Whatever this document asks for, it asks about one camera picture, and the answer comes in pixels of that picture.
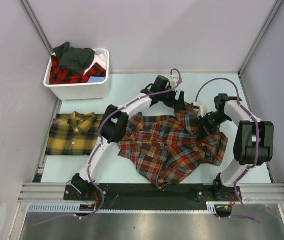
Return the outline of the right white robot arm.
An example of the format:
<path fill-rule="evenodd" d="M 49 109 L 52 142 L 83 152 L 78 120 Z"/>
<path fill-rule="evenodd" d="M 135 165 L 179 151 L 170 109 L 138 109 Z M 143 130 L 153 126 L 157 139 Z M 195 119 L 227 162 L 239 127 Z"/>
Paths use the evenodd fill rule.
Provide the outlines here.
<path fill-rule="evenodd" d="M 203 141 L 217 133 L 222 123 L 233 122 L 237 133 L 233 146 L 234 159 L 213 181 L 212 194 L 223 201 L 230 196 L 230 189 L 252 169 L 271 161 L 273 156 L 274 125 L 250 112 L 238 97 L 219 94 L 214 98 L 216 111 L 208 112 L 205 105 L 199 109 L 198 140 Z"/>

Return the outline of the red brown plaid shirt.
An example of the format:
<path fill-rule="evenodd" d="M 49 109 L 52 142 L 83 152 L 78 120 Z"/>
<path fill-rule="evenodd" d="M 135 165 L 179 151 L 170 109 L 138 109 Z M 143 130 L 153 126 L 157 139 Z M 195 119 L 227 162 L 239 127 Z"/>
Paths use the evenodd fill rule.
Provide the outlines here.
<path fill-rule="evenodd" d="M 129 119 L 118 156 L 129 159 L 139 175 L 157 189 L 177 185 L 201 164 L 220 166 L 228 138 L 221 131 L 197 139 L 198 111 L 192 104 L 173 115 L 144 116 Z"/>

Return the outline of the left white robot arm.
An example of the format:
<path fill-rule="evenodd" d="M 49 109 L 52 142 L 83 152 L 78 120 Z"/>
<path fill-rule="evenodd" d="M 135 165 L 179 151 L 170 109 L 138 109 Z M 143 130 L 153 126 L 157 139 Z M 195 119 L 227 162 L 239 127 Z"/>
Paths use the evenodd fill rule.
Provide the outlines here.
<path fill-rule="evenodd" d="M 129 119 L 158 102 L 163 102 L 169 108 L 176 107 L 178 101 L 175 96 L 181 84 L 181 73 L 174 68 L 170 72 L 170 78 L 157 76 L 154 83 L 141 90 L 130 102 L 121 106 L 109 105 L 106 108 L 98 129 L 96 145 L 79 173 L 75 174 L 69 182 L 76 196 L 86 200 L 93 191 L 98 189 L 95 183 L 98 168 L 113 145 L 123 139 Z"/>

